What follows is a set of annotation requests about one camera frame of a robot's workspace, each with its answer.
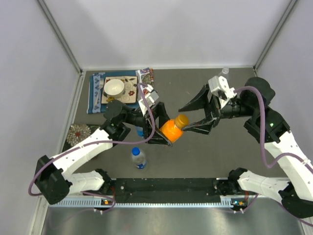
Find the orange juice bottle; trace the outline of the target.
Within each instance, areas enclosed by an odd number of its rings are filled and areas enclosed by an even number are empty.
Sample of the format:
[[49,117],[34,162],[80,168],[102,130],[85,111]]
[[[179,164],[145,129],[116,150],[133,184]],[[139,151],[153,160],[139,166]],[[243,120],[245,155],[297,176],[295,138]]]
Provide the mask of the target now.
[[182,128],[188,124],[188,117],[184,114],[180,114],[175,119],[168,120],[160,130],[171,143],[174,143],[183,135]]

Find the clear bottle green label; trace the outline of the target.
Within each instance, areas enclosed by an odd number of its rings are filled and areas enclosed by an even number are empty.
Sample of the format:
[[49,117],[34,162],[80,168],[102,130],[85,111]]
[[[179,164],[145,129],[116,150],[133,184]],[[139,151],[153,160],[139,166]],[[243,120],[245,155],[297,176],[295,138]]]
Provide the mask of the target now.
[[221,75],[226,79],[229,80],[229,68],[225,67],[221,71]]

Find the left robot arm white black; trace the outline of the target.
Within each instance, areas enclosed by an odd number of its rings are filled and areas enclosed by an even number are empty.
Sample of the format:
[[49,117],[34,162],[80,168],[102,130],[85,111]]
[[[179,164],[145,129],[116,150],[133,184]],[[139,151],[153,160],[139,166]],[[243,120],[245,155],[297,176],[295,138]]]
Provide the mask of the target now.
[[163,102],[134,109],[113,100],[108,103],[104,118],[106,121],[98,129],[68,151],[51,158],[44,155],[37,161],[35,185],[49,204],[57,204],[71,194],[105,195],[111,190],[112,180],[106,171],[76,173],[76,170],[101,152],[125,143],[130,133],[126,124],[141,127],[146,143],[172,145],[159,129],[169,120]]

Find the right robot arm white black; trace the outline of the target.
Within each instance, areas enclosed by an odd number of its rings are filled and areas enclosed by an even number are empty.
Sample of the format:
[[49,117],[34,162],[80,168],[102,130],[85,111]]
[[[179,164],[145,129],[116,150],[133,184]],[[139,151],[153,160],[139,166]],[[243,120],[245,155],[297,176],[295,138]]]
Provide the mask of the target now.
[[278,202],[287,212],[302,219],[313,215],[313,166],[298,146],[290,126],[270,107],[275,91],[263,78],[252,77],[242,88],[230,88],[223,76],[214,76],[181,112],[204,110],[204,119],[184,127],[208,135],[221,119],[246,117],[247,132],[260,144],[261,153],[270,153],[286,180],[261,176],[238,168],[215,188],[222,195],[250,191]]

